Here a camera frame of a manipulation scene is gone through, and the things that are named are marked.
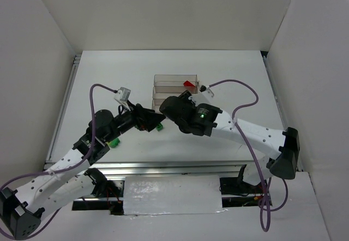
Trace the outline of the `red lego brick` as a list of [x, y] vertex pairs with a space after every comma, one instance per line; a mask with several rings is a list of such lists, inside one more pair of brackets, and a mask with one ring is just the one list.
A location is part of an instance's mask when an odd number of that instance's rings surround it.
[[196, 87], [193, 83], [191, 83], [190, 81], [185, 81], [183, 83], [183, 86], [184, 87]]

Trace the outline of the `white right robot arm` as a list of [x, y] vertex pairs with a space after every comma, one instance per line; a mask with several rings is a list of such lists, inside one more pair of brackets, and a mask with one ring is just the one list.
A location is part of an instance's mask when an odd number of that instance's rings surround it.
[[272, 176], [295, 179], [300, 151], [298, 130], [291, 127], [275, 130], [233, 118], [214, 106], [212, 98], [210, 92], [191, 95], [185, 91], [165, 99], [159, 110], [185, 134], [224, 138], [261, 152], [264, 156], [257, 165], [241, 169], [243, 182], [258, 185], [261, 178]]

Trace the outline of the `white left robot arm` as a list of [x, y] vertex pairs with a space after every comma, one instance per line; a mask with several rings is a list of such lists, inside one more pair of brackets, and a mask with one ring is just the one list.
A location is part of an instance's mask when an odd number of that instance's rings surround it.
[[12, 240], [26, 240], [41, 232], [41, 222], [76, 198], [86, 195], [101, 196], [117, 187], [93, 168], [109, 150], [109, 143], [132, 128], [150, 132], [165, 116], [131, 105], [114, 116], [109, 110], [92, 115], [86, 133], [71, 150], [41, 173], [30, 175], [31, 181], [12, 190], [1, 187], [1, 219], [10, 231]]

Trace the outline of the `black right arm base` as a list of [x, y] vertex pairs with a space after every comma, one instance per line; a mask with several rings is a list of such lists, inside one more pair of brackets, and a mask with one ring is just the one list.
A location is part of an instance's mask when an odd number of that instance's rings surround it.
[[239, 171], [236, 177], [221, 177], [220, 178], [220, 192], [222, 195], [248, 196], [252, 194], [263, 195], [261, 183], [256, 186], [248, 184], [243, 181], [244, 168]]

